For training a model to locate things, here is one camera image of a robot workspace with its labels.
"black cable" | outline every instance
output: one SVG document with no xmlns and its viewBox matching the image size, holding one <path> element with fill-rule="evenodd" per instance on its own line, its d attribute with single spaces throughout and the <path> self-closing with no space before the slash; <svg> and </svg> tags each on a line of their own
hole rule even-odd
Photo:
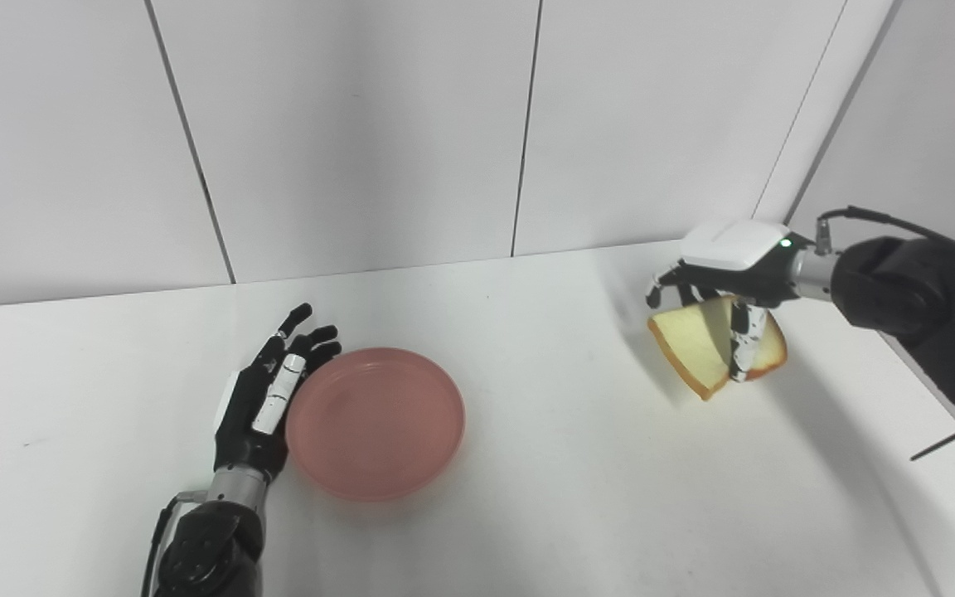
<svg viewBox="0 0 955 597">
<path fill-rule="evenodd" d="M 143 573 L 143 593 L 139 597 L 149 597 L 149 586 L 153 581 L 153 567 L 157 563 L 157 551 L 160 547 L 160 541 L 164 539 L 164 530 L 167 529 L 167 523 L 171 521 L 172 514 L 175 512 L 175 506 L 179 503 L 178 496 L 172 496 L 167 502 L 167 506 L 160 511 L 157 517 L 157 525 L 153 528 L 153 537 L 149 540 L 149 555 L 147 556 L 147 568 Z"/>
<path fill-rule="evenodd" d="M 846 218 L 864 220 L 865 222 L 874 222 L 876 224 L 887 224 L 887 226 L 894 226 L 901 228 L 903 231 L 910 231 L 910 233 L 938 241 L 943 243 L 943 245 L 952 246 L 952 248 L 955 249 L 955 239 L 944 234 L 936 233 L 936 231 L 932 231 L 931 228 L 894 218 L 894 216 L 890 214 L 883 214 L 882 211 L 875 211 L 875 209 L 865 209 L 864 207 L 857 207 L 856 205 L 850 205 L 845 209 L 832 209 L 832 211 L 823 212 L 823 214 L 817 218 L 817 222 L 830 220 L 832 218 Z"/>
</svg>

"white tabletop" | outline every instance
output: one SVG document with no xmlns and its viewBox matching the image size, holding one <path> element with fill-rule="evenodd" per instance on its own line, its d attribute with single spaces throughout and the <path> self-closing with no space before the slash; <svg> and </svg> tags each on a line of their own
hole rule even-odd
<svg viewBox="0 0 955 597">
<path fill-rule="evenodd" d="M 955 430 L 874 332 L 777 317 L 786 366 L 701 403 L 645 328 L 673 245 L 0 307 L 0 596 L 133 596 L 158 509 L 210 477 L 227 375 L 311 302 L 421 352 L 461 453 L 361 506 L 287 469 L 266 596 L 955 596 Z"/>
</svg>

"robotic arm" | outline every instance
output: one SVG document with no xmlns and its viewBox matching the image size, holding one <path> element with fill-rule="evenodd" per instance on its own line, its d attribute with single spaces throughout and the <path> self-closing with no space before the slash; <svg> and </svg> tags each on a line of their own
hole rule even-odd
<svg viewBox="0 0 955 597">
<path fill-rule="evenodd" d="M 880 237 L 833 250 L 827 222 L 838 216 L 898 226 L 919 238 Z M 658 307 L 662 289 L 678 284 L 738 295 L 733 370 L 739 370 L 734 334 L 746 329 L 748 313 L 789 299 L 825 299 L 850 324 L 895 337 L 955 405 L 955 240 L 849 207 L 820 216 L 815 241 L 785 226 L 746 220 L 702 224 L 680 249 L 681 260 L 655 280 L 647 303 Z M 955 435 L 932 449 L 951 439 Z"/>
<path fill-rule="evenodd" d="M 143 597 L 154 578 L 157 549 L 179 502 L 200 505 L 179 517 L 171 545 L 157 566 L 155 597 L 255 597 L 264 547 L 264 498 L 287 460 L 284 413 L 304 379 L 340 354 L 337 328 L 298 335 L 312 314 L 307 303 L 282 322 L 257 357 L 240 371 L 216 430 L 212 483 L 205 492 L 177 495 L 162 510 L 149 549 Z"/>
</svg>

